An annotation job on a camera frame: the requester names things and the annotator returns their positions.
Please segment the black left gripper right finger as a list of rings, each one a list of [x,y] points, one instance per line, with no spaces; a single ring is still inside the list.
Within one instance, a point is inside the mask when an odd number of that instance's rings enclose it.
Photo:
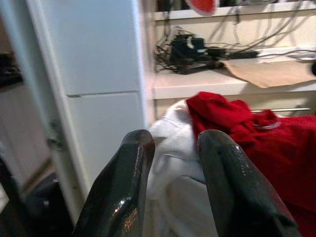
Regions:
[[[230,136],[203,131],[197,148],[218,236],[301,236],[272,184]]]

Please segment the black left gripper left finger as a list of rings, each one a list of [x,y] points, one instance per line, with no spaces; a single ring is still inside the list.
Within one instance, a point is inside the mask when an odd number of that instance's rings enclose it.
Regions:
[[[148,176],[155,154],[149,131],[125,135],[95,179],[73,231],[75,237],[140,237]]]

